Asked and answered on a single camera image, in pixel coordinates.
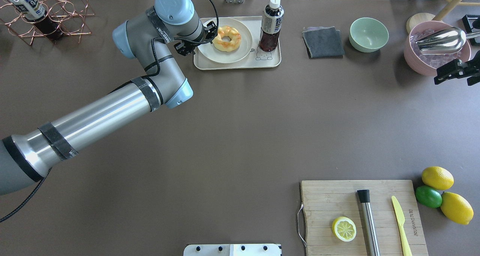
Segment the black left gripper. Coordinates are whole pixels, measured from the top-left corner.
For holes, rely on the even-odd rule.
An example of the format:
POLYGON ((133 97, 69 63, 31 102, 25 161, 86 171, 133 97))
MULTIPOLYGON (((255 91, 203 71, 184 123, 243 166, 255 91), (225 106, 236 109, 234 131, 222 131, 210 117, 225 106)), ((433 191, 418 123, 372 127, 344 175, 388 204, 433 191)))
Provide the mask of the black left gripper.
POLYGON ((210 43, 214 39, 214 33, 217 32, 218 26, 215 21, 204 23, 202 30, 202 40, 199 43, 210 43))

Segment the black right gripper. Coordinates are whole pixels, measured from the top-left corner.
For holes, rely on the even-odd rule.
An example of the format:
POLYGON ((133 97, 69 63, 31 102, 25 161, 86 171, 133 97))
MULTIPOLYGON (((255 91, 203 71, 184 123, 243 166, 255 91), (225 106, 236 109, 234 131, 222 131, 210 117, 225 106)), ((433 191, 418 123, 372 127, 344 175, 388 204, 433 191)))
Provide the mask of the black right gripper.
POLYGON ((466 77, 468 86, 473 86, 480 82, 480 51, 467 61, 454 59, 436 69, 434 83, 439 85, 450 79, 461 79, 466 77))

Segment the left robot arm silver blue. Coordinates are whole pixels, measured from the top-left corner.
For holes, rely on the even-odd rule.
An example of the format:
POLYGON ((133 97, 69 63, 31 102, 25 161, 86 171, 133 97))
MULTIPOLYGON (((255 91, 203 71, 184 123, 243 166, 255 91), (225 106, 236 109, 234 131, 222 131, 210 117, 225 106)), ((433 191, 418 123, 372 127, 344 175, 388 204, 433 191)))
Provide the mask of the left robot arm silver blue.
POLYGON ((138 117, 165 105, 172 109, 193 96, 193 90, 171 54, 168 43, 186 56, 216 35, 217 22, 205 27, 192 0, 155 0, 141 15, 112 33, 116 47, 136 58, 145 75, 135 77, 105 97, 27 135, 1 141, 1 194, 19 191, 47 177, 57 163, 138 117))

